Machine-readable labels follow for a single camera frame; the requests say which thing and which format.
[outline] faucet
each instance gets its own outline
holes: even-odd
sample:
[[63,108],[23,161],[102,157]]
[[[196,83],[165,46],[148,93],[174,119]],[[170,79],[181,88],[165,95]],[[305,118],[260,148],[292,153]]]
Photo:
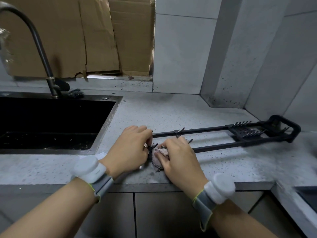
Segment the faucet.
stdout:
[[41,57],[42,64],[46,72],[46,76],[47,76],[46,81],[47,81],[47,84],[49,85],[52,97],[58,98],[61,96],[61,91],[69,91],[70,87],[68,83],[66,83],[65,81],[61,79],[54,78],[51,66],[49,64],[49,61],[47,59],[46,53],[44,51],[44,48],[41,42],[40,36],[34,24],[31,22],[31,20],[23,12],[19,11],[15,6],[9,3],[0,1],[0,13],[2,11],[9,11],[16,14],[25,22],[25,24],[30,29],[37,51]]

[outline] black rack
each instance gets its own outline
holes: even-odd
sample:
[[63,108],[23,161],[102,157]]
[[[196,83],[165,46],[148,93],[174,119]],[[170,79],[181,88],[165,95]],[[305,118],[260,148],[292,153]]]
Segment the black rack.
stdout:
[[[281,123],[287,125],[281,129]],[[285,133],[286,130],[292,128],[293,131],[290,134]],[[259,121],[252,123],[248,122],[237,122],[235,124],[228,124],[225,126],[211,127],[211,128],[197,128],[197,129],[188,129],[185,130],[174,130],[172,132],[156,133],[153,134],[153,138],[160,137],[169,137],[176,136],[177,138],[181,135],[204,133],[204,132],[213,132],[213,131],[222,131],[228,130],[233,134],[235,142],[225,143],[225,144],[216,144],[211,146],[204,146],[193,148],[195,153],[207,152],[212,150],[224,149],[224,148],[233,148],[233,147],[247,147],[253,146],[268,142],[281,142],[286,141],[291,143],[300,133],[301,128],[298,124],[280,116],[272,115],[267,121]]]

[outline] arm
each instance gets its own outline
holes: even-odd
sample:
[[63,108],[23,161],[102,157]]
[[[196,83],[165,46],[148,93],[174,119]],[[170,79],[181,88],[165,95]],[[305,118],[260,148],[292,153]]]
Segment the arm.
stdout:
[[[196,154],[183,137],[167,139],[163,144],[168,149],[169,158],[155,153],[166,176],[193,200],[208,182],[196,158]],[[243,212],[231,200],[213,210],[209,224],[220,237],[259,237],[276,238],[266,227]]]
[[[115,179],[146,161],[148,150],[144,149],[144,144],[150,145],[151,142],[152,130],[145,126],[130,126],[100,162],[107,167],[108,175]],[[75,178],[11,225],[0,238],[74,236],[96,202],[92,188]]]

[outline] white stone countertop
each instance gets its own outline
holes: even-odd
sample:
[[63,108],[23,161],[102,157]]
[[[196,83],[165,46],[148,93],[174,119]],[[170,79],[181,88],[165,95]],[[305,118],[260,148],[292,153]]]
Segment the white stone countertop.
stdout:
[[[47,92],[47,88],[25,88]],[[122,130],[129,125],[147,125],[154,133],[175,129],[206,128],[258,121],[237,108],[210,108],[199,95],[84,90],[86,94],[116,95],[123,99],[111,121],[97,157],[107,154]],[[232,142],[227,131],[186,135],[191,146]],[[247,148],[229,148],[198,153],[201,167],[210,178],[216,172],[231,175],[237,190],[270,190],[308,237],[317,234],[317,214],[293,190],[293,186],[317,186],[317,134],[301,133],[292,144],[268,143]],[[164,138],[155,139],[162,142]],[[74,155],[0,155],[0,193],[52,193],[70,180],[69,170],[80,158]],[[146,168],[116,180],[112,192],[176,191],[164,172]]]

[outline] sink rim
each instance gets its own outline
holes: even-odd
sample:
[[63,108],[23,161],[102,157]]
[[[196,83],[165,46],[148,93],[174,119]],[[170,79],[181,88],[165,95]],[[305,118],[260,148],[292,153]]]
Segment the sink rim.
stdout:
[[[43,98],[43,99],[53,99],[50,93],[25,93],[25,92],[0,92],[0,97],[10,97],[10,98]],[[104,102],[115,102],[113,108],[111,109],[107,119],[102,125],[98,135],[93,142],[90,149],[0,149],[0,154],[33,154],[33,155],[94,155],[96,154],[105,133],[112,121],[114,114],[122,100],[122,96],[113,95],[84,95],[81,100],[91,100],[91,101],[104,101]]]

